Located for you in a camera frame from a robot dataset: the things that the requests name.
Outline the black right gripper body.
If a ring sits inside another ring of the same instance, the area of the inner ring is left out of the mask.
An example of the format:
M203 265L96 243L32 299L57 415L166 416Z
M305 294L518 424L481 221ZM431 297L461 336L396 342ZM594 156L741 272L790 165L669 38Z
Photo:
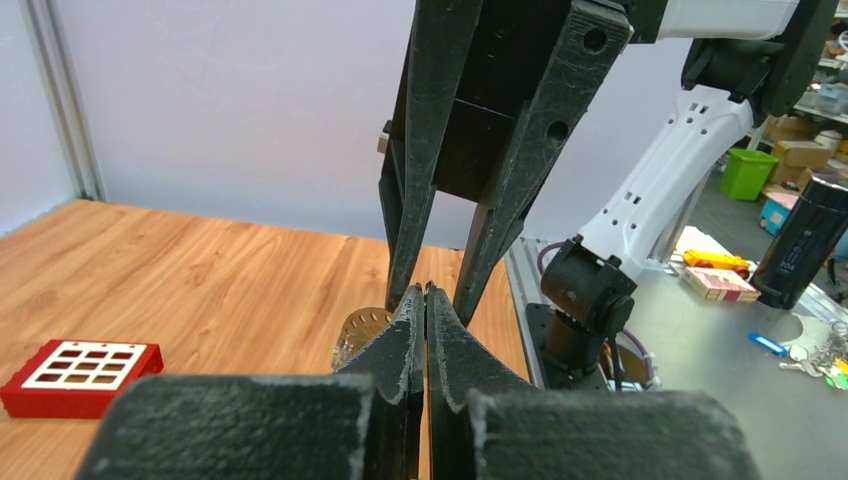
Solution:
M476 206L522 102L532 95L531 83L544 65L541 57L550 52L573 1L481 2L434 175L436 193ZM624 8L634 42L656 40L665 2L614 2ZM378 187L384 215L384 163Z

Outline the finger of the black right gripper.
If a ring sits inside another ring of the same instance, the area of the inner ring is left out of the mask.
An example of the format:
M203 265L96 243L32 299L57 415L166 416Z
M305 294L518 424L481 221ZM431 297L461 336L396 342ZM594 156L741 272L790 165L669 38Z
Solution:
M620 4L570 3L476 207L453 296L462 325L471 323L494 267L631 35Z
M437 191L435 170L482 5L415 3L384 153L389 311L410 285L422 247Z

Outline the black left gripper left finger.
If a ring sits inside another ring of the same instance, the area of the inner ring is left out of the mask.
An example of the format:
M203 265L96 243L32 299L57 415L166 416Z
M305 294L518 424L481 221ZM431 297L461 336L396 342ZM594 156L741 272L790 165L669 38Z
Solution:
M80 479L414 479L420 286L329 375L151 375L110 406Z

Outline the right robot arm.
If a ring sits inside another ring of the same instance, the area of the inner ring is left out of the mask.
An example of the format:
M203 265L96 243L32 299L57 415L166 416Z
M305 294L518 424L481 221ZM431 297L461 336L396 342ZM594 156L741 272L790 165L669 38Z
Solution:
M468 324L612 65L630 44L688 38L660 132L603 209L564 242L541 289L541 351L581 381L633 306L662 230L720 154L800 99L834 1L419 1L378 190L385 305L409 286L438 192L476 205L453 307Z

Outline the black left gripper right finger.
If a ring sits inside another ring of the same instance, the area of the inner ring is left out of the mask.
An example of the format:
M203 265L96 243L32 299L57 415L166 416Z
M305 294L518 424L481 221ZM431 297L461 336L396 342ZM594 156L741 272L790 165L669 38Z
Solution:
M757 479L736 418L700 392L539 389L425 296L436 479Z

